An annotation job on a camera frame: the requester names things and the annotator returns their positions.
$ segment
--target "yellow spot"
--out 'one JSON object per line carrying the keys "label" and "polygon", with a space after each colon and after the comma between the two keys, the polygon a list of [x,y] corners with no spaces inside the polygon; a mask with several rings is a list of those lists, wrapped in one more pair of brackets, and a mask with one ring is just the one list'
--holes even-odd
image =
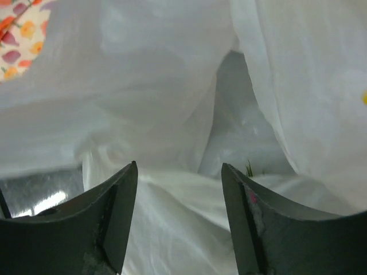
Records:
{"label": "yellow spot", "polygon": [[362,101],[365,105],[367,105],[367,91],[365,91],[364,94],[362,95]]}

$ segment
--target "orange flower print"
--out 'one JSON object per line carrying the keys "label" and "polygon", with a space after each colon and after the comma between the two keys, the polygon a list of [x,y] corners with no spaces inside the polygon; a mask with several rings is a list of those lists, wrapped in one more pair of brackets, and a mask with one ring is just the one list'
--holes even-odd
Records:
{"label": "orange flower print", "polygon": [[12,0],[0,0],[0,6],[9,6],[13,3]]}
{"label": "orange flower print", "polygon": [[8,16],[0,22],[0,30],[7,29],[10,24],[14,21],[14,16]]}
{"label": "orange flower print", "polygon": [[15,77],[18,74],[18,70],[16,67],[9,67],[7,70],[4,68],[1,68],[4,72],[4,78],[5,79],[11,79]]}
{"label": "orange flower print", "polygon": [[22,37],[32,39],[35,31],[36,31],[36,26],[32,21],[26,21],[21,26],[21,36]]}
{"label": "orange flower print", "polygon": [[28,68],[32,65],[32,60],[22,60],[18,63],[18,67]]}
{"label": "orange flower print", "polygon": [[29,49],[29,51],[33,54],[39,54],[42,51],[44,43],[43,42],[36,42],[33,44],[32,48]]}
{"label": "orange flower print", "polygon": [[45,22],[43,22],[41,24],[41,30],[42,30],[42,33],[44,34],[44,36],[46,36],[47,25],[48,25],[48,20],[46,20]]}

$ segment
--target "metal surface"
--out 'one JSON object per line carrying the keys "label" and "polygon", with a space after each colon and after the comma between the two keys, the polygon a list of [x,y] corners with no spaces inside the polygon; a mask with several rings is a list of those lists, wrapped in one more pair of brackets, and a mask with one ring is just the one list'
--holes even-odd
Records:
{"label": "metal surface", "polygon": [[228,164],[222,184],[239,275],[367,272],[367,212],[339,217],[311,209]]}
{"label": "metal surface", "polygon": [[80,169],[0,180],[10,214],[13,218],[36,215],[83,193]]}
{"label": "metal surface", "polygon": [[36,216],[0,219],[0,274],[120,272],[137,181],[132,163],[105,183]]}

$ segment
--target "purple leaf print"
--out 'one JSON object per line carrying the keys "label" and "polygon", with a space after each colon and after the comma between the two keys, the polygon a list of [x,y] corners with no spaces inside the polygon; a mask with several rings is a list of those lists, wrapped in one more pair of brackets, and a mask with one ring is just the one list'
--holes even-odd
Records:
{"label": "purple leaf print", "polygon": [[19,43],[15,40],[15,37],[10,33],[6,32],[1,38],[1,42],[8,45],[19,46]]}
{"label": "purple leaf print", "polygon": [[13,64],[20,56],[21,54],[17,50],[11,50],[3,54],[2,59],[8,64]]}
{"label": "purple leaf print", "polygon": [[40,11],[43,11],[43,10],[52,10],[56,2],[57,2],[57,0],[51,1],[51,2],[48,2],[48,3],[44,4],[40,8]]}
{"label": "purple leaf print", "polygon": [[20,14],[22,14],[23,12],[25,12],[27,8],[28,8],[28,7],[27,7],[25,4],[23,4],[23,3],[19,3],[17,6],[15,6],[15,7],[13,8],[13,12],[14,12],[16,15],[20,15]]}

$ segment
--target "floral fabric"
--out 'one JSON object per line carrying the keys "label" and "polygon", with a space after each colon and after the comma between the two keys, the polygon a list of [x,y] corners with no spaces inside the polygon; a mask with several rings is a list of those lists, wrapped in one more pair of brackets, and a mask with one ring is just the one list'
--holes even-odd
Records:
{"label": "floral fabric", "polygon": [[24,73],[42,50],[54,0],[0,0],[0,82]]}

